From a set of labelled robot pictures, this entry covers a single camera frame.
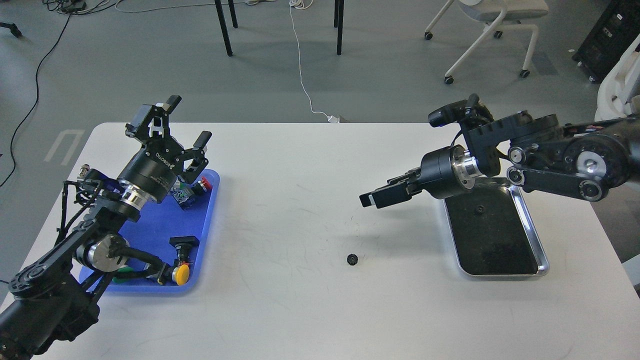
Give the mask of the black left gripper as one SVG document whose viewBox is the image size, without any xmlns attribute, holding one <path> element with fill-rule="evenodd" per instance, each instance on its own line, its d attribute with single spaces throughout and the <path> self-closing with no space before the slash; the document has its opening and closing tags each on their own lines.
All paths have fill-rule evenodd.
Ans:
<svg viewBox="0 0 640 360">
<path fill-rule="evenodd" d="M 205 153 L 212 132 L 202 131 L 190 149 L 183 149 L 170 134 L 169 114 L 181 101 L 181 96 L 172 95 L 164 103 L 144 104 L 125 125 L 125 135 L 137 140 L 141 148 L 118 174 L 117 182 L 137 187 L 157 204 L 166 198 L 176 178 L 192 184 L 209 162 Z"/>
</svg>

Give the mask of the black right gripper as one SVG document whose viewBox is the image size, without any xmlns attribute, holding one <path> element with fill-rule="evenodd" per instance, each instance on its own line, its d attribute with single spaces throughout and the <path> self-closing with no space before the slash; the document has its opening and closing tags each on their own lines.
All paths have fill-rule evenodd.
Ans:
<svg viewBox="0 0 640 360">
<path fill-rule="evenodd" d="M 445 146 L 426 153 L 420 168 L 389 178 L 387 185 L 359 196 L 362 207 L 378 209 L 407 202 L 413 196 L 427 191 L 435 199 L 452 198 L 468 194 L 476 179 L 466 171 L 464 161 L 468 152 L 461 146 Z"/>
</svg>

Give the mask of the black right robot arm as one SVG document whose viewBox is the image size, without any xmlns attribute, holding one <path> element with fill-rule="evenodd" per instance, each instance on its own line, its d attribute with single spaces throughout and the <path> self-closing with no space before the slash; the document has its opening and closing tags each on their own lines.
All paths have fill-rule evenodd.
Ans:
<svg viewBox="0 0 640 360">
<path fill-rule="evenodd" d="M 475 93 L 434 110 L 429 124 L 457 123 L 465 146 L 451 143 L 426 153 L 419 167 L 361 194 L 363 207 L 390 207 L 422 191 L 435 199 L 468 194 L 481 176 L 507 180 L 527 193 L 542 191 L 597 202 L 610 189 L 639 182 L 639 117 L 585 125 L 558 123 L 555 114 L 533 118 L 519 111 L 496 120 Z"/>
</svg>

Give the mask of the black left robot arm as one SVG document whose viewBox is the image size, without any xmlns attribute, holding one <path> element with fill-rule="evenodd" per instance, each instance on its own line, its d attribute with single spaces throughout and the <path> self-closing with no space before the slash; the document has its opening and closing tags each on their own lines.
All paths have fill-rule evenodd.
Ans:
<svg viewBox="0 0 640 360">
<path fill-rule="evenodd" d="M 176 182 L 195 183 L 208 165 L 209 131 L 201 132 L 192 148 L 170 134 L 169 115 L 181 100 L 173 95 L 140 107 L 125 134 L 141 148 L 117 178 L 85 166 L 76 181 L 64 182 L 62 212 L 73 185 L 83 219 L 62 216 L 53 248 L 9 281 L 14 302 L 1 313 L 3 360 L 29 360 L 54 341 L 75 340 L 98 322 L 98 301 L 114 279 L 188 282 L 187 244 L 175 244 L 178 257 L 169 264 L 131 247 L 120 233 L 125 223 L 139 220 L 147 202 L 162 203 Z"/>
</svg>

